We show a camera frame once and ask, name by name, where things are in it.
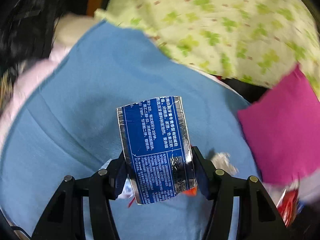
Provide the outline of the blue foil toothpaste wrapper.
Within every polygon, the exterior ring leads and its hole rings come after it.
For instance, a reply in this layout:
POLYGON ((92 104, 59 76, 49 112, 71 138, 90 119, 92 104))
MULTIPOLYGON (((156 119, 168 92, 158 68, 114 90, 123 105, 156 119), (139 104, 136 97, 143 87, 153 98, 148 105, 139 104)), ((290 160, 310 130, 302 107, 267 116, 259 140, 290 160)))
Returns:
POLYGON ((161 96, 117 108, 123 154, 138 204, 197 187, 180 96, 161 96))

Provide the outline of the red snack wrapper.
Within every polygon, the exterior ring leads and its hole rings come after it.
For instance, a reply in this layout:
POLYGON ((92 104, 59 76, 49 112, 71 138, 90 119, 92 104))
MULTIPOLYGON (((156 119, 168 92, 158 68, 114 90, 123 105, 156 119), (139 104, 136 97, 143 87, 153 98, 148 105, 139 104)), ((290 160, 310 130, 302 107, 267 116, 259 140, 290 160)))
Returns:
POLYGON ((277 210, 286 227, 289 227, 298 213, 298 189, 285 191, 281 197, 277 210))

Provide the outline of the crumpled silver foil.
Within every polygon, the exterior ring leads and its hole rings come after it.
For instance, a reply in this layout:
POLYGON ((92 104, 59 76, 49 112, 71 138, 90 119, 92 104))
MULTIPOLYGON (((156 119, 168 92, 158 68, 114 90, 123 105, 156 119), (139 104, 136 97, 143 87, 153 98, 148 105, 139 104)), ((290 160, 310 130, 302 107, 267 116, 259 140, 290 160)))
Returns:
POLYGON ((222 169, 230 175, 236 175, 238 173, 238 169, 231 164, 230 154, 226 152, 215 153, 211 158, 211 162, 217 169, 222 169))

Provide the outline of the blue bed sheet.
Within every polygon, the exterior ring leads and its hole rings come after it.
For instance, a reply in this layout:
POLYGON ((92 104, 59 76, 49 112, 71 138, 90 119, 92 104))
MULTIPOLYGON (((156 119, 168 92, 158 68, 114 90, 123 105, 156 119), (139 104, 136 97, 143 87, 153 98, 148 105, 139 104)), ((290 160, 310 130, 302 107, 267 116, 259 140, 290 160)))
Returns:
POLYGON ((140 31, 101 22, 80 38, 20 110, 1 154, 1 209, 32 233, 65 175, 94 174, 120 155, 116 110, 180 96, 191 143, 227 152, 237 176, 257 175, 237 112, 248 102, 170 61, 140 31))

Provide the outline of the magenta pillow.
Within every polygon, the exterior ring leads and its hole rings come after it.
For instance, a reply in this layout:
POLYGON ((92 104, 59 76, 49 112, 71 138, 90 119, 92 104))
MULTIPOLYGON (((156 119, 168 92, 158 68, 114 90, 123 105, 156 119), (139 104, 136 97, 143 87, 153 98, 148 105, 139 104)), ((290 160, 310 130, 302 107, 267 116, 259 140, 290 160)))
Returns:
POLYGON ((299 65, 238 118, 264 182, 289 185, 319 168, 319 100, 299 65))

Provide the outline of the green clover quilt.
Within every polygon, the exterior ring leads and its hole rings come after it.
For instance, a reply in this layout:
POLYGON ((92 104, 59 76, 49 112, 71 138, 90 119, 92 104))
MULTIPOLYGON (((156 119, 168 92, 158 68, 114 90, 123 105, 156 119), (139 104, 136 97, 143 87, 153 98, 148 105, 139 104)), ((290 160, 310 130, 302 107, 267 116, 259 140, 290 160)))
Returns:
POLYGON ((257 86, 300 63, 319 92, 319 35, 302 0, 110 0, 94 16, 143 31, 178 63, 257 86))

